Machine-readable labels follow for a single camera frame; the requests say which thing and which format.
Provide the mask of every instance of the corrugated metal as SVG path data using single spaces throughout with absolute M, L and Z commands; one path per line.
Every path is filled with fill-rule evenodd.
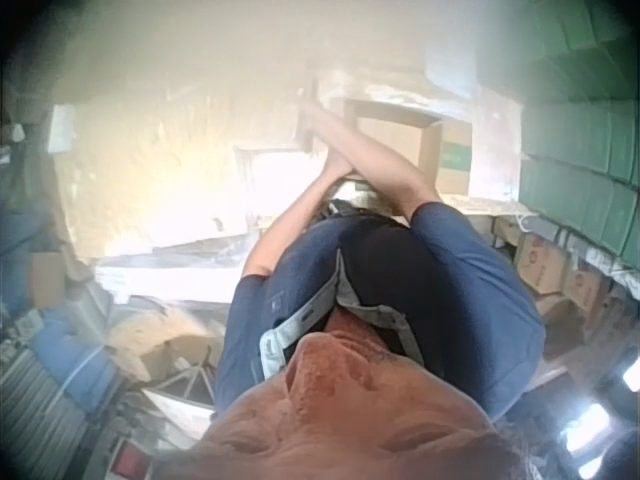
M 31 350 L 23 350 L 0 380 L 0 444 L 26 478 L 61 478 L 87 429 L 86 417 Z

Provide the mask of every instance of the forearm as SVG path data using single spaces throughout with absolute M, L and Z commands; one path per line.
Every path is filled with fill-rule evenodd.
M 320 175 L 271 224 L 249 254 L 242 272 L 243 277 L 251 274 L 271 275 L 287 247 L 307 228 L 336 180 Z
M 421 204 L 440 201 L 422 172 L 402 155 L 349 127 L 318 105 L 306 103 L 302 108 L 314 133 L 345 156 L 373 188 L 400 208 L 407 220 Z

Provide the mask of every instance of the person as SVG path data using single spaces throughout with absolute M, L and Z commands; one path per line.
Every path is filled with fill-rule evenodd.
M 311 101 L 330 154 L 250 253 L 204 438 L 162 479 L 526 478 L 492 428 L 538 364 L 544 328 L 508 262 L 395 151 Z M 352 171 L 373 212 L 309 226 Z

